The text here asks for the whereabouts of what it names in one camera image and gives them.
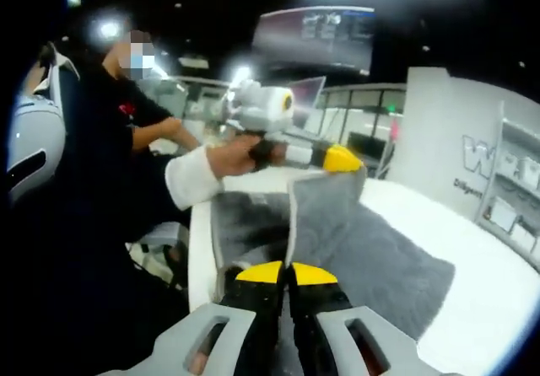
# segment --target white table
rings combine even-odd
[[[300,169],[271,168],[227,178],[227,191],[285,192]],[[540,276],[516,253],[441,204],[388,181],[367,180],[361,201],[456,275],[418,354],[442,372],[484,376],[528,327],[540,299]],[[189,248],[190,310],[211,301],[216,267],[210,202],[192,210]]]

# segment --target hand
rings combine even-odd
[[[257,136],[241,135],[224,146],[208,148],[208,162],[216,178],[243,175],[254,170],[255,161],[249,152],[260,141]]]
[[[175,117],[168,117],[164,121],[160,122],[159,130],[162,138],[173,137],[181,129],[180,119]]]

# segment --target gray towel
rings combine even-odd
[[[231,192],[216,198],[212,219],[219,292],[231,267],[284,260],[289,247],[292,261],[333,273],[353,305],[370,307],[418,340],[450,289],[454,266],[427,254],[359,204],[359,183],[353,174],[316,175],[295,181],[289,195]],[[292,329],[285,296],[276,375],[302,374]]]

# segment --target white cuff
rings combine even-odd
[[[223,190],[221,181],[210,169],[206,147],[173,158],[165,168],[165,183],[180,210],[206,201]]]

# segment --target screen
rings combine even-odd
[[[287,85],[294,95],[293,125],[304,128],[310,113],[316,108],[326,80],[326,77],[308,78]]]
[[[367,75],[374,35],[372,8],[287,9],[261,16],[253,49],[267,62],[331,65]]]

